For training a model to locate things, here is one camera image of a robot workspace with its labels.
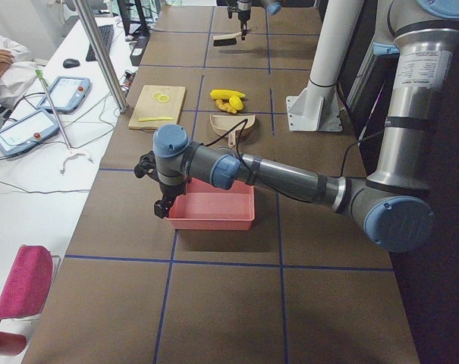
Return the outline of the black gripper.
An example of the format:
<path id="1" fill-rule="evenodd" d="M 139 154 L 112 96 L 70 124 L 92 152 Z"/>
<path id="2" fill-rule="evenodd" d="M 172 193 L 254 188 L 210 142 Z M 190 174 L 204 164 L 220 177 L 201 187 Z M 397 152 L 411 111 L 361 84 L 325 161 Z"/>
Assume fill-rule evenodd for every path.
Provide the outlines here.
<path id="1" fill-rule="evenodd" d="M 177 197 L 186 194 L 187 182 L 183 181 L 182 183 L 173 186 L 160 182 L 159 186 L 162 192 L 162 198 L 155 201 L 154 213 L 159 218 L 167 218 Z"/>
<path id="2" fill-rule="evenodd" d="M 241 40 L 245 40 L 245 35 L 248 33 L 247 21 L 250 19 L 250 10 L 238 9 L 238 20 L 241 22 Z"/>

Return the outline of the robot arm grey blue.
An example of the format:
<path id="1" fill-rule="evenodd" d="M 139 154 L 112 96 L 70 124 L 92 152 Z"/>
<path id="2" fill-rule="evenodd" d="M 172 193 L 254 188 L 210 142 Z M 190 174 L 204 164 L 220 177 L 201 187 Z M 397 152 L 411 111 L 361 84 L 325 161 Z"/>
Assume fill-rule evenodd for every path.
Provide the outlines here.
<path id="1" fill-rule="evenodd" d="M 260 5 L 271 15 L 277 14 L 282 8 L 281 1 L 274 0 L 262 0 L 259 1 Z M 247 23 L 251 17 L 251 10 L 253 7 L 252 0 L 237 0 L 235 5 L 235 11 L 237 12 L 238 20 L 241 26 L 241 39 L 245 40 L 247 35 Z"/>
<path id="2" fill-rule="evenodd" d="M 148 175 L 159 182 L 154 205 L 168 216 L 190 177 L 223 190 L 236 180 L 329 206 L 361 226 L 376 245 L 402 253 L 423 245 L 434 214 L 424 201 L 426 144 L 442 84 L 459 46 L 459 1 L 380 1 L 373 37 L 378 55 L 398 66 L 376 170 L 366 178 L 328 177 L 254 155 L 210 149 L 176 124 L 159 128 Z"/>

